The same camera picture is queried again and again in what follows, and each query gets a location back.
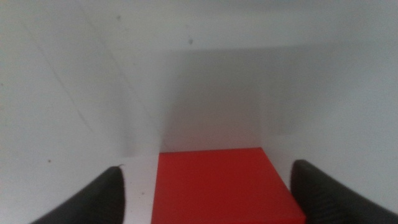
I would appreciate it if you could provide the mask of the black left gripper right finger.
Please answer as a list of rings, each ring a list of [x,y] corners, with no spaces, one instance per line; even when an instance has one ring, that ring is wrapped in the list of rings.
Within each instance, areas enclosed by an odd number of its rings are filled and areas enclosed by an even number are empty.
[[[290,191],[307,223],[397,224],[397,214],[357,194],[306,160],[293,163]]]

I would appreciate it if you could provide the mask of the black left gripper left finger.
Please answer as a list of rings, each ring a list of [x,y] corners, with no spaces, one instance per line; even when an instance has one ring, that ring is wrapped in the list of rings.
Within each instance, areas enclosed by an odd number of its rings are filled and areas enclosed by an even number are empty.
[[[112,166],[33,224],[122,224],[124,215],[123,172]]]

